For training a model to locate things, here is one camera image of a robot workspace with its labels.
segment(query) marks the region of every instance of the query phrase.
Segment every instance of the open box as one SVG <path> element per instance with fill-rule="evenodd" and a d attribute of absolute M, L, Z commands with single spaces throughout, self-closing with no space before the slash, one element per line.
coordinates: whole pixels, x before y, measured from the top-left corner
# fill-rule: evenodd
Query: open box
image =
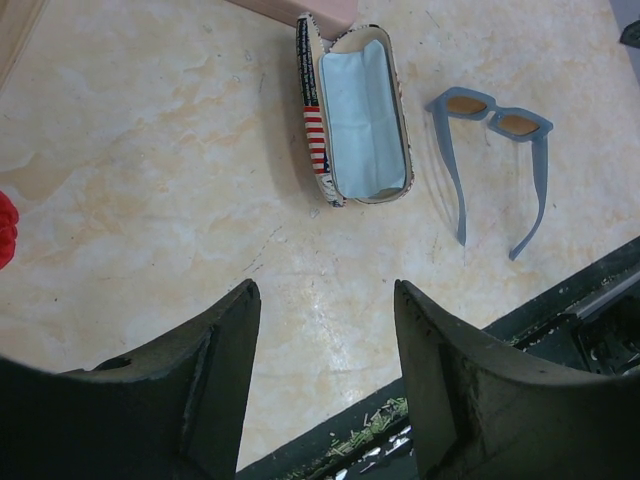
<path fill-rule="evenodd" d="M 334 207 L 396 200 L 413 183 L 411 148 L 389 35 L 350 30 L 326 52 L 311 14 L 297 26 L 304 120 L 318 184 Z"/>

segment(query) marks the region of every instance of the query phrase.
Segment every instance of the sunglasses frame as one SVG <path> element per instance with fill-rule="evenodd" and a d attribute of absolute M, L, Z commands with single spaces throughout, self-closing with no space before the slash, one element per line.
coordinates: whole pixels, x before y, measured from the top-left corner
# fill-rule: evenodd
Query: sunglasses frame
<path fill-rule="evenodd" d="M 455 97 L 467 97 L 473 100 L 478 100 L 486 105 L 483 110 L 471 113 L 461 114 L 449 111 L 447 102 L 451 98 Z M 438 139 L 438 146 L 445 166 L 451 175 L 453 184 L 458 196 L 458 230 L 456 238 L 462 246 L 467 241 L 467 214 L 464 202 L 464 193 L 462 192 L 462 184 L 460 182 L 460 175 L 458 173 L 458 167 L 456 164 L 456 157 L 453 151 L 453 141 L 451 138 L 451 128 L 449 126 L 449 117 L 461 118 L 464 120 L 480 121 L 483 120 L 490 112 L 494 112 L 493 116 L 489 120 L 488 127 L 490 130 L 499 133 L 500 135 L 507 137 L 514 142 L 526 143 L 531 142 L 531 154 L 533 161 L 533 182 L 538 196 L 538 216 L 536 221 L 524 237 L 524 239 L 516 245 L 510 252 L 509 258 L 515 260 L 520 252 L 527 246 L 535 235 L 542 217 L 544 216 L 544 209 L 547 202 L 547 183 L 549 175 L 549 154 L 547 135 L 553 130 L 553 123 L 549 120 L 537 115 L 529 110 L 523 108 L 504 108 L 500 107 L 495 98 L 491 97 L 477 90 L 471 90 L 464 87 L 452 87 L 431 103 L 427 105 L 427 111 L 429 111 L 435 123 L 436 137 Z M 534 122 L 539 128 L 531 133 L 525 135 L 516 135 L 500 127 L 500 122 L 509 115 L 516 115 L 527 120 Z"/>

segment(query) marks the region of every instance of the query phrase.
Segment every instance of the beige marble surface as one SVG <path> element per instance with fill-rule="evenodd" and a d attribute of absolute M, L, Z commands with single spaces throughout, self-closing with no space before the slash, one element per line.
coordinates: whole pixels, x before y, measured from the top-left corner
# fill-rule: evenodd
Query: beige marble surface
<path fill-rule="evenodd" d="M 400 374 L 396 278 L 479 327 L 640 230 L 640 88 L 607 2 L 363 0 L 404 83 L 416 183 L 325 205 L 290 27 L 222 0 L 51 0 L 0 97 L 0 190 L 21 213 L 0 352 L 55 371 L 186 321 L 245 277 L 263 297 L 240 466 Z M 549 118 L 549 209 L 530 152 L 454 121 L 468 243 L 423 105 L 483 90 Z"/>

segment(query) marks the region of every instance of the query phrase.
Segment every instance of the light blue paper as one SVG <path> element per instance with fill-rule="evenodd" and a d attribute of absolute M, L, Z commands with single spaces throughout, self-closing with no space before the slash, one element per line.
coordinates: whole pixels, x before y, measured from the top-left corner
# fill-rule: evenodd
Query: light blue paper
<path fill-rule="evenodd" d="M 328 53 L 320 77 L 338 191 L 369 198 L 402 189 L 404 151 L 384 46 L 373 40 L 361 52 Z"/>

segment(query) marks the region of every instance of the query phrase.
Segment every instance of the sunglasses temple arm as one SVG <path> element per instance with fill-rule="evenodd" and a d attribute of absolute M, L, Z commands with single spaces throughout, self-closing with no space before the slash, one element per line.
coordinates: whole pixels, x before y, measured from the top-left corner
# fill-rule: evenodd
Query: sunglasses temple arm
<path fill-rule="evenodd" d="M 529 241 L 533 238 L 544 216 L 544 208 L 547 203 L 547 183 L 549 177 L 549 148 L 547 144 L 547 137 L 542 137 L 534 140 L 531 144 L 531 153 L 533 159 L 533 184 L 536 187 L 536 193 L 538 194 L 538 217 L 536 223 L 533 224 L 533 228 L 527 234 L 526 237 L 509 252 L 509 258 L 515 260 L 520 252 L 527 246 Z"/>
<path fill-rule="evenodd" d="M 449 128 L 449 115 L 447 114 L 444 102 L 436 101 L 431 106 L 433 120 L 435 123 L 436 137 L 438 146 L 442 154 L 449 175 L 453 180 L 453 185 L 458 196 L 458 231 L 456 238 L 460 245 L 464 246 L 467 241 L 467 209 L 464 204 L 464 194 L 462 193 L 462 184 L 460 183 L 460 175 L 456 165 L 456 157 L 453 153 L 453 143 L 451 142 L 451 129 Z"/>

